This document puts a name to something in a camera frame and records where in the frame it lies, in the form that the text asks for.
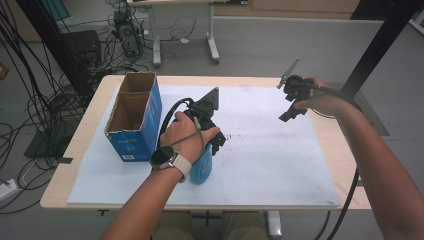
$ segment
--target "watch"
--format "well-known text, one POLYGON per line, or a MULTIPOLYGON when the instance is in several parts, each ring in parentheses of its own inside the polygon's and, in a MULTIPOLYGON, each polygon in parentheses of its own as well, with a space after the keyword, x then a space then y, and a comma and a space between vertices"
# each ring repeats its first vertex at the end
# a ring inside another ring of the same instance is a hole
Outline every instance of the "watch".
POLYGON ((184 175, 180 183, 185 181, 191 169, 191 163, 172 146, 156 149, 150 159, 150 165, 153 169, 176 167, 184 175))

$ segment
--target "person's leg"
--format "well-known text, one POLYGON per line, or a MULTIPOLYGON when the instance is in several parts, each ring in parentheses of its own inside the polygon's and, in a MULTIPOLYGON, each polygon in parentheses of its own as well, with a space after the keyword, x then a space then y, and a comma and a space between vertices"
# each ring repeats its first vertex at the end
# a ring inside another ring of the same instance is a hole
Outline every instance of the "person's leg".
POLYGON ((224 240, 267 240, 268 235, 259 212, 224 212, 224 240))
POLYGON ((194 240, 190 212, 163 211, 153 232, 153 240, 194 240))

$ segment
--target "left hand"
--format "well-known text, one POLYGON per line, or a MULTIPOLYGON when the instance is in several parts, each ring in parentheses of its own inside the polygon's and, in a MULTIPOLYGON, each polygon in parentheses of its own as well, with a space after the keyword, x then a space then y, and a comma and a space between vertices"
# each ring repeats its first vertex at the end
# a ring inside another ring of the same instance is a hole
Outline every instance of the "left hand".
MULTIPOLYGON (((176 112, 175 118, 177 121, 173 122, 160 136, 161 146, 171 145, 172 143, 190 136, 197 131, 194 122, 183 112, 176 112)), ((174 148, 177 149, 177 151, 179 151, 180 154, 188 161, 190 161, 191 164, 193 164, 202 154, 206 144, 220 131, 219 127, 200 131, 199 133, 175 144, 174 148)))

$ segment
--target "blue box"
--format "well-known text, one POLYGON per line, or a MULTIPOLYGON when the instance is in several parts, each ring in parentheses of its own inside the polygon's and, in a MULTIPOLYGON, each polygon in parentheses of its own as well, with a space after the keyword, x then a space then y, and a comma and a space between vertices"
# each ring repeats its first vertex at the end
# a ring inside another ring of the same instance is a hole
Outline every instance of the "blue box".
POLYGON ((128 73, 105 128, 106 137, 122 161, 150 160, 157 146, 161 113, 156 74, 128 73))

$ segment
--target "white watch strap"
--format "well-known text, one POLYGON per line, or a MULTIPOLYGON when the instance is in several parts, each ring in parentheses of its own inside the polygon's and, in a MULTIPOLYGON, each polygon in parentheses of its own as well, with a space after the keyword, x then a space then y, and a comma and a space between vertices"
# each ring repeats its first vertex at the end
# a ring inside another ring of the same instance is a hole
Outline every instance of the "white watch strap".
POLYGON ((172 163, 174 167, 176 167, 178 170, 180 170, 184 177, 181 178, 180 183, 184 182, 186 178, 188 177, 188 173, 191 169, 191 163, 183 157, 183 155, 178 154, 178 156, 175 158, 174 162, 172 163))

